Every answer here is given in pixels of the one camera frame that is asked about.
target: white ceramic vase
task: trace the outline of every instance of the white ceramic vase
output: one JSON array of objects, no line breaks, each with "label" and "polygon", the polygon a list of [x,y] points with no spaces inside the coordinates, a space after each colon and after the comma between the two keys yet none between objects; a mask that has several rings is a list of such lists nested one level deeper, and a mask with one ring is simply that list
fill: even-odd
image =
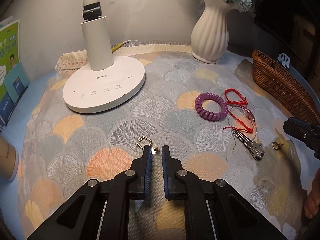
[{"label": "white ceramic vase", "polygon": [[204,0],[205,9],[191,34],[192,55],[205,63],[215,64],[228,47],[228,12],[236,4],[224,0]]}]

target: wicker basket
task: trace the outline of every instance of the wicker basket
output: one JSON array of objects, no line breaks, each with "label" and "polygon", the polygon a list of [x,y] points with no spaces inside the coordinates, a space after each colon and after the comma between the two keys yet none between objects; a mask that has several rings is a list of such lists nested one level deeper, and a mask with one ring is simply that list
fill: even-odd
[{"label": "wicker basket", "polygon": [[254,50],[253,80],[259,87],[277,99],[293,117],[320,125],[318,109],[304,87],[279,63]]}]

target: white lamp base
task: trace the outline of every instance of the white lamp base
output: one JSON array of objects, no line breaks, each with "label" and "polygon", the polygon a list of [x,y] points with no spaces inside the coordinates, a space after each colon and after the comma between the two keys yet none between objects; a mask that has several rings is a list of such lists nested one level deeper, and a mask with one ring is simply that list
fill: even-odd
[{"label": "white lamp base", "polygon": [[68,107],[81,114],[98,113],[119,106],[143,86],[145,70],[135,58],[115,56],[114,64],[93,71],[90,64],[78,69],[63,89]]}]

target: beige paper cup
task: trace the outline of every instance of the beige paper cup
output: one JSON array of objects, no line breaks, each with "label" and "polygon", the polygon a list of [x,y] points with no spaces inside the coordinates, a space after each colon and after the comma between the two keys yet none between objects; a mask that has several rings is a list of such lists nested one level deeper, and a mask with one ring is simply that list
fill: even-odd
[{"label": "beige paper cup", "polygon": [[18,151],[5,139],[0,137],[0,177],[13,180],[19,164]]}]

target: silver bolt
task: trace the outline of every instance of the silver bolt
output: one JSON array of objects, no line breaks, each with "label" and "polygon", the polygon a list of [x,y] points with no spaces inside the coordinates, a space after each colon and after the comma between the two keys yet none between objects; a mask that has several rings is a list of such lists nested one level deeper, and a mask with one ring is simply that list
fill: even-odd
[{"label": "silver bolt", "polygon": [[125,172],[125,174],[126,174],[128,177],[131,177],[131,176],[133,176],[133,175],[135,174],[135,172],[134,172],[134,170],[127,170],[127,171]]},{"label": "silver bolt", "polygon": [[88,186],[89,187],[94,187],[95,185],[97,185],[98,184],[98,182],[95,180],[95,179],[90,179],[89,181],[88,181]]},{"label": "silver bolt", "polygon": [[224,187],[226,185],[226,181],[224,179],[217,179],[216,184],[219,187]]},{"label": "silver bolt", "polygon": [[178,171],[178,175],[180,176],[186,176],[188,174],[188,172],[186,170],[179,170]]}]

